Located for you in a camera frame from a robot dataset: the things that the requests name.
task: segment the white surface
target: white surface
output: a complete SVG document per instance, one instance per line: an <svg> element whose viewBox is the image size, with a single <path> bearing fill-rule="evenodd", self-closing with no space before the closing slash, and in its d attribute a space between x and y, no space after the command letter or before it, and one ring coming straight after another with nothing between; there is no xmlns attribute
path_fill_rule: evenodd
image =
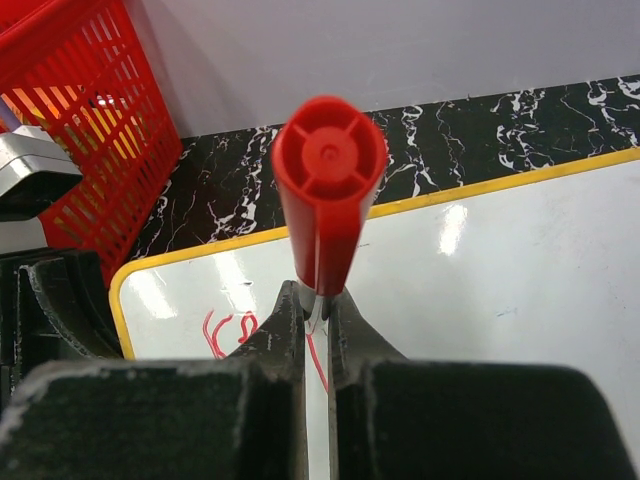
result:
<svg viewBox="0 0 640 480"><path fill-rule="evenodd" d="M181 136L638 73L637 0L129 0Z"/></svg>
<svg viewBox="0 0 640 480"><path fill-rule="evenodd" d="M373 219L347 286L408 357L587 373L640 465L637 205L640 161ZM221 331L230 352L240 314L264 320L291 278L288 239L131 274L120 299L136 356L211 357L213 308L238 314Z"/></svg>
<svg viewBox="0 0 640 480"><path fill-rule="evenodd" d="M327 332L316 328L311 334L316 355L327 378L329 345ZM330 477L329 397L313 363L309 341L305 345L305 399L307 420L308 480L328 480Z"/></svg>

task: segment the black and white marble surface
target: black and white marble surface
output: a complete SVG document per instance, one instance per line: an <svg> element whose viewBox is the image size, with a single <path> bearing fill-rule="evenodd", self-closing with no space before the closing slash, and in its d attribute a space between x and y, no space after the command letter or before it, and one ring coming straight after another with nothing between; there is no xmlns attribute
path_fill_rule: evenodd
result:
<svg viewBox="0 0 640 480"><path fill-rule="evenodd" d="M387 138L386 203L640 145L640 75L370 113ZM278 126L184 140L131 258L284 225Z"/></svg>

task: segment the red marker scribble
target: red marker scribble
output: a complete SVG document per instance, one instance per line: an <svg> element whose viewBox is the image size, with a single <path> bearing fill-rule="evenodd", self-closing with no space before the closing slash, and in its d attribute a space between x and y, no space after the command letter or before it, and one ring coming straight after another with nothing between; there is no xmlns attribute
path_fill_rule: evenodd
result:
<svg viewBox="0 0 640 480"><path fill-rule="evenodd" d="M247 332L247 320L251 320L251 333ZM258 329L258 320L256 320L256 316L253 312L247 312L244 314L244 317L242 317L242 321L240 322L240 326L242 327L242 336L238 339L238 342L244 343Z"/></svg>
<svg viewBox="0 0 640 480"><path fill-rule="evenodd" d="M213 310L211 310L204 317L204 323L202 324L202 333L204 334L204 338L207 340L209 344L209 348L211 348L211 352L213 356L217 359L226 358L227 354L224 353L220 346L218 345L218 333L220 329L227 323L229 323L233 319L233 314L224 317L222 320L218 322L218 324L213 329L213 333L209 334L209 324L211 323L211 318L213 317ZM251 331L247 329L247 323L251 322ZM258 329L258 320L253 312L249 311L244 314L242 320L240 321L240 327L242 328L242 336L238 339L238 343L242 344L246 342L251 335L255 333ZM307 342L309 342L309 351L311 352L311 358L313 359L313 364L316 367L318 372L318 376L320 377L320 381L322 382L322 386L324 387L324 391L329 393L329 383L327 382L327 377L322 371L322 365L320 364L320 359L318 358L318 353L316 352L316 346L313 343L313 337L311 334L307 334Z"/></svg>
<svg viewBox="0 0 640 480"><path fill-rule="evenodd" d="M318 358L318 354L316 352L316 346L313 343L313 337L310 333L307 333L307 342L309 342L309 351L311 352L311 358L313 359L313 364L316 366L316 370L318 371L318 376L320 377L320 381L322 382L324 391L329 393L329 383L327 382L327 377L324 376L324 372L322 371L322 365L320 364L320 359Z"/></svg>
<svg viewBox="0 0 640 480"><path fill-rule="evenodd" d="M211 323L211 318L213 317L214 310L211 310L207 313L206 317L204 317L204 323L202 324L202 333L204 334L204 338L207 340L209 344L209 348L211 348L211 352L213 356L217 359L223 359L227 356L224 353L220 346L218 345L218 333L220 329L226 324L229 323L233 319L233 314L224 317L222 320L218 322L218 324L213 329L213 333L209 334L209 324ZM251 331L247 331L247 322L251 321ZM258 329L258 320L256 319L253 312L247 312L242 317L242 321L240 322L240 326L242 327L242 337L238 339L238 343L244 343L247 339L255 333Z"/></svg>

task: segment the red marker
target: red marker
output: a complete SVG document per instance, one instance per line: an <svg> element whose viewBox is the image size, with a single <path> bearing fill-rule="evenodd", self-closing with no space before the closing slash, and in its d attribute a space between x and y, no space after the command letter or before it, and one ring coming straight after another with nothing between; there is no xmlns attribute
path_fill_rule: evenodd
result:
<svg viewBox="0 0 640 480"><path fill-rule="evenodd" d="M344 100L305 103L272 153L296 273L317 295L342 292L387 164L384 136Z"/></svg>

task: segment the yellow whiteboard frame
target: yellow whiteboard frame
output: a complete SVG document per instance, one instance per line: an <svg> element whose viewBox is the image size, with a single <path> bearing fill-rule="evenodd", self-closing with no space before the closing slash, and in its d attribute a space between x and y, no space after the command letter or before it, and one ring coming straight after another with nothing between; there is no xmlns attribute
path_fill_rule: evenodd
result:
<svg viewBox="0 0 640 480"><path fill-rule="evenodd" d="M440 192L428 193L419 197L407 198L404 200L398 200L397 202L385 203L383 205L375 205L371 208L368 218L384 217L394 213L406 212L417 208L452 202L486 193L498 192L508 188L521 187L523 185L551 180L553 178L565 177L567 175L574 175L576 173L588 172L590 170L610 167L638 159L640 159L640 148L630 148L618 152L607 153L540 170L509 175L507 177L451 188ZM129 330L127 329L127 324L124 318L124 312L120 305L120 289L122 288L125 279L133 272L159 267L161 265L168 265L170 263L192 260L194 258L204 257L206 255L225 252L228 250L235 250L251 245L258 245L260 243L272 242L288 236L289 231L287 230L287 227L273 228L271 230L251 233L236 238L230 238L228 240L220 240L206 245L199 245L197 247L185 248L175 252L141 258L123 265L111 280L109 304L111 305L111 311L113 313L113 319L118 332L118 337L120 338L124 357L130 360L135 358L133 346L131 344L131 337L129 336Z"/></svg>

